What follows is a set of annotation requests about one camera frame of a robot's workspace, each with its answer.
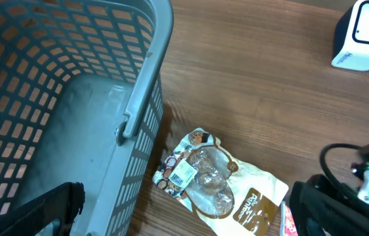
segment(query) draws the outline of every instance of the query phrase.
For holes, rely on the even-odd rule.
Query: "laundry basket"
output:
[[[0,215],[82,182],[71,234],[126,234],[172,19],[169,0],[0,0]]]

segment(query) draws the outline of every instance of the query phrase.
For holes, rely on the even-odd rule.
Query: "wooden table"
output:
[[[164,117],[129,235],[214,235],[151,176],[196,127],[236,158],[290,186],[321,172],[326,144],[369,143],[369,72],[331,66],[334,28],[355,0],[172,0],[174,32],[162,68]],[[357,157],[332,151],[330,168]],[[277,214],[268,235],[278,235]]]

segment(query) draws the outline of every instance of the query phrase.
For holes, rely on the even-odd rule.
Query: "barcode sticker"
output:
[[[187,161],[180,161],[176,168],[172,171],[169,179],[180,188],[185,188],[197,174],[197,170],[193,168]]]

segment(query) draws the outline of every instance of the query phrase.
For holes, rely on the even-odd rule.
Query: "white cube device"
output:
[[[359,0],[339,20],[334,34],[332,65],[369,70],[369,1]]]

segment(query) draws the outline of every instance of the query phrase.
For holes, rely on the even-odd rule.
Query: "snack bag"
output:
[[[201,128],[186,135],[153,182],[217,235],[264,235],[288,186],[234,158]]]

